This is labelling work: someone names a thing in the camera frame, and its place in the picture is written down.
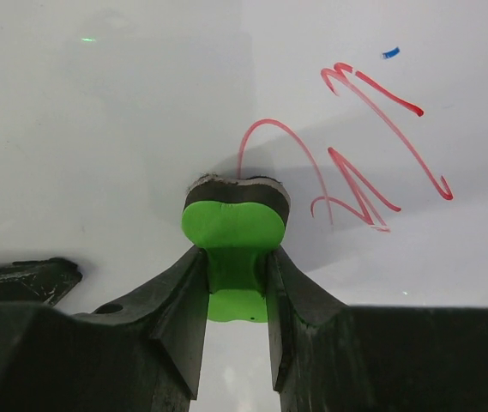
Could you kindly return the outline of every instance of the blue mark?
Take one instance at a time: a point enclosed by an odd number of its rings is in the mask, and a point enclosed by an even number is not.
[[[399,52],[400,52],[400,47],[396,47],[395,49],[392,49],[391,51],[387,51],[386,53],[383,53],[383,58],[393,58]]]

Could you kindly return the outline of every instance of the white surface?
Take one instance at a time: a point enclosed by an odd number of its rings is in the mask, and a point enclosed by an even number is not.
[[[399,46],[401,53],[381,59]],[[352,65],[425,110],[422,118],[353,75],[407,135],[442,199],[396,135],[320,70]],[[92,311],[171,265],[185,188],[233,175],[260,118],[295,130],[329,195],[357,208],[328,147],[391,233],[322,192],[298,146],[263,126],[245,172],[281,179],[293,200],[285,247],[348,303],[488,306],[488,2],[0,0],[0,263],[61,255],[85,280],[59,307]],[[192,412],[278,410],[265,325],[209,324]]]

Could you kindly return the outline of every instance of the green eraser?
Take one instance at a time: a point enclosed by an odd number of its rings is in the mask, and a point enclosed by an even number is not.
[[[182,228],[208,254],[208,318],[266,322],[266,255],[286,232],[290,199],[266,177],[223,179],[209,174],[189,189]]]

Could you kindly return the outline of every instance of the black object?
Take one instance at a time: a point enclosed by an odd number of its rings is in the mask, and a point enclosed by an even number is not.
[[[206,270],[193,247],[92,314],[0,303],[0,411],[188,411]],[[283,412],[488,411],[488,309],[345,306],[282,249],[267,272]]]
[[[0,301],[30,300],[53,306],[80,280],[77,265],[60,257],[15,262],[0,268]]]

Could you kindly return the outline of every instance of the red scribble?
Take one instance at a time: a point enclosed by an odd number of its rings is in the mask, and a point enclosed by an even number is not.
[[[398,127],[384,114],[384,112],[379,109],[379,107],[373,103],[373,101],[370,100],[364,93],[362,93],[356,86],[354,86],[345,76],[343,71],[346,71],[348,73],[353,73],[354,68],[350,64],[346,63],[337,63],[334,65],[333,69],[323,69],[321,71],[321,76],[326,85],[329,87],[329,89],[335,94],[337,94],[337,91],[335,90],[335,87],[333,83],[331,82],[331,78],[334,78],[335,80],[341,82],[344,86],[349,88],[353,93],[355,93],[365,104],[367,104],[384,122],[385,124],[400,138],[400,140],[406,145],[406,147],[409,149],[409,151],[412,153],[412,155],[415,157],[417,162],[421,165],[423,170],[425,171],[427,177],[429,180],[432,182],[432,184],[436,187],[438,193],[440,196],[442,196],[446,200],[451,200],[453,199],[453,193],[451,192],[448,183],[446,182],[446,179],[443,176],[440,176],[440,180],[442,182],[442,186],[436,182],[432,172],[428,168],[428,166],[425,164],[417,150],[413,147],[413,145],[407,140],[407,138],[404,136],[404,134],[398,129]],[[382,93],[392,101],[398,103],[399,105],[405,107],[407,110],[414,112],[418,116],[423,116],[424,112],[423,110],[415,106],[397,96],[394,94],[390,93],[386,88],[383,88],[381,85],[379,85],[377,82],[375,82],[373,79],[362,73],[361,71],[357,71],[355,73],[355,76],[372,86],[375,90],[378,92]],[[285,124],[282,124],[278,120],[274,120],[271,118],[265,118],[262,120],[258,120],[255,122],[246,132],[244,135],[244,138],[242,139],[242,142],[240,143],[240,148],[238,151],[238,178],[241,179],[241,172],[242,172],[242,162],[244,158],[244,151],[246,148],[246,145],[248,141],[250,140],[251,134],[261,125],[264,124],[271,124],[273,126],[279,127],[282,129],[285,133],[290,135],[293,140],[299,145],[299,147],[305,152],[307,157],[309,158],[310,163],[314,167],[314,170],[316,172],[316,176],[318,177],[318,180],[320,182],[320,186],[322,187],[322,194],[323,196],[315,198],[311,204],[310,204],[310,214],[312,217],[314,217],[314,207],[316,203],[319,200],[325,200],[326,205],[328,206],[328,213],[329,213],[329,220],[331,224],[333,225],[333,214],[331,210],[330,203],[336,203],[348,210],[349,212],[353,213],[355,216],[357,216],[361,221],[364,223],[370,225],[372,228],[376,229],[379,232],[390,232],[390,228],[387,226],[385,223],[384,219],[379,215],[373,204],[371,203],[370,199],[364,194],[362,189],[360,189],[358,183],[356,180],[352,177],[350,172],[354,173],[362,181],[362,183],[389,209],[393,210],[394,212],[400,212],[401,208],[398,206],[395,206],[391,202],[389,202],[386,197],[384,197],[365,177],[360,171],[352,165],[350,161],[348,161],[341,153],[336,151],[334,148],[328,148],[328,154],[331,157],[331,160],[333,163],[338,167],[340,173],[343,175],[343,177],[346,180],[346,183],[350,187],[354,197],[356,198],[356,201],[358,202],[358,205],[360,207],[361,213],[358,212],[356,209],[352,208],[348,204],[342,202],[339,199],[336,199],[334,197],[331,197],[328,195],[328,190],[326,188],[325,182],[322,177],[322,173],[320,172],[320,168],[318,167],[314,157],[312,156],[312,153],[308,150],[306,145],[304,144],[303,140],[297,136],[297,134],[291,130],[289,127],[287,127]],[[371,213],[377,218],[377,220],[380,222],[381,226],[377,227],[374,226],[375,222],[373,220],[373,217],[371,216]]]
[[[299,136],[297,136],[297,134],[293,130],[291,130],[289,127],[287,127],[285,124],[279,122],[278,120],[274,120],[271,118],[264,118],[262,120],[258,120],[254,124],[252,124],[251,127],[245,132],[244,138],[242,139],[242,142],[240,143],[240,149],[238,151],[238,168],[237,168],[238,179],[242,178],[242,160],[244,158],[244,151],[245,151],[245,147],[247,145],[247,142],[250,140],[251,134],[255,131],[255,129],[259,126],[264,125],[264,124],[271,124],[272,126],[276,126],[276,127],[279,127],[280,129],[282,129],[285,133],[287,133],[289,136],[291,136],[295,142],[297,142],[299,147],[304,151],[306,156],[309,158],[309,161],[310,161],[310,163],[312,163],[312,167],[314,167],[314,171],[316,172],[316,176],[318,177],[318,180],[320,181],[320,186],[322,187],[323,198],[325,199],[326,205],[328,206],[329,222],[333,225],[333,213],[331,211],[331,207],[329,206],[328,189],[326,187],[325,182],[323,181],[323,177],[322,177],[322,173],[320,172],[320,168],[318,167],[318,164],[314,160],[314,156],[309,151],[309,149],[306,147],[303,140]]]
[[[396,125],[392,122],[392,120],[390,120],[387,117],[387,115],[384,114],[383,111],[379,109],[379,107],[377,107],[377,105],[370,100],[369,97],[363,94],[356,86],[354,86],[352,83],[348,81],[345,74],[343,73],[343,70],[352,73],[352,66],[344,63],[337,63],[335,64],[333,69],[322,69],[320,74],[322,76],[322,79],[325,81],[326,85],[335,95],[338,94],[337,91],[335,90],[333,83],[329,79],[330,77],[333,77],[335,80],[341,82],[343,85],[349,88],[353,93],[355,93],[367,106],[369,106],[371,110],[373,110],[384,121],[384,123],[386,123],[387,126],[400,138],[400,140],[406,145],[409,151],[412,152],[412,155],[415,157],[415,160],[421,165],[426,175],[428,176],[429,180],[432,182],[434,187],[436,187],[438,193],[440,193],[440,196],[446,200],[453,199],[453,193],[451,192],[451,189],[449,188],[448,182],[446,182],[445,177],[440,176],[440,181],[442,182],[442,186],[443,186],[442,188],[440,184],[436,182],[436,179],[434,178],[431,170],[423,161],[423,159],[421,158],[417,150],[415,150],[413,145],[409,142],[409,140],[407,140],[407,137],[404,136],[404,134],[400,131],[400,129],[398,129],[398,127],[396,127]],[[379,86],[376,82],[373,82],[369,77],[367,77],[363,73],[361,72],[359,73],[360,73],[359,76],[360,79],[364,80],[365,82],[370,84],[373,88],[379,90],[381,93],[387,95],[390,99],[403,105],[406,109],[416,112],[419,116],[423,114],[423,111],[417,106],[412,105],[411,103],[407,103],[406,101],[394,96],[393,94],[389,93],[384,88]]]

